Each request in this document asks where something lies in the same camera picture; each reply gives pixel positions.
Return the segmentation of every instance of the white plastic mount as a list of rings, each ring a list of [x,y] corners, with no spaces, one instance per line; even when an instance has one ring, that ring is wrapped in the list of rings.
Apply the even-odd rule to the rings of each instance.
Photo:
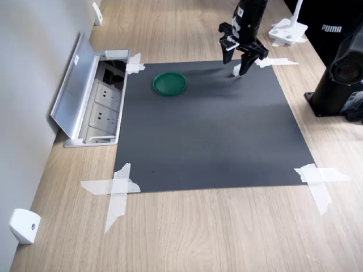
[[[100,11],[100,8],[97,6],[95,2],[92,4],[94,15],[95,15],[95,24],[96,26],[102,25],[103,17],[102,13]]]
[[[9,227],[21,244],[33,244],[40,224],[40,216],[24,209],[15,209]]]
[[[298,0],[291,19],[283,19],[268,32],[270,38],[279,43],[292,45],[298,41],[307,30],[307,25],[297,22],[303,0]]]

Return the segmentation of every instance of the wooden table surface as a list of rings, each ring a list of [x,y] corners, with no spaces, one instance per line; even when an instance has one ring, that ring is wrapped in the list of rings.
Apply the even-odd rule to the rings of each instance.
[[[90,41],[141,52],[144,63],[221,60],[218,24],[236,4],[103,0]],[[271,58],[299,63],[273,69],[317,166],[353,178],[327,184],[333,203],[324,215],[307,186],[141,193],[104,234],[109,195],[93,196],[80,181],[110,179],[116,146],[63,148],[59,133],[31,208],[42,217],[36,241],[18,248],[11,270],[363,271],[363,125],[313,116],[303,93],[315,90],[323,63],[309,42],[275,48],[267,35],[290,16],[270,0],[258,37]]]

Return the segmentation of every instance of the green plastic lid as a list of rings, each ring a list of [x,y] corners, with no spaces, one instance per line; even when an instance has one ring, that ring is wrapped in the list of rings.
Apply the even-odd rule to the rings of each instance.
[[[187,80],[179,73],[163,73],[154,78],[153,87],[160,95],[178,95],[187,87]]]

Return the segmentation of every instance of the white wall bracket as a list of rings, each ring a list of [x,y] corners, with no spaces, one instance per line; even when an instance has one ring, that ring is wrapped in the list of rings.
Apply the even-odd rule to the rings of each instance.
[[[35,212],[15,209],[9,227],[21,244],[33,244],[40,224],[40,216]]]
[[[102,21],[103,21],[103,17],[102,17],[100,8],[97,6],[97,4],[95,2],[93,2],[92,7],[93,7],[94,14],[95,14],[95,25],[100,26],[100,25],[102,25]]]

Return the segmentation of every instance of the power outlet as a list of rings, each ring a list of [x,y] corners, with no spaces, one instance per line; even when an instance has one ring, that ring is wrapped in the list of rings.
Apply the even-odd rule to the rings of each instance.
[[[118,112],[121,104],[121,92],[103,83],[98,83],[95,101]]]
[[[102,105],[94,104],[89,125],[93,128],[116,135],[117,112]]]

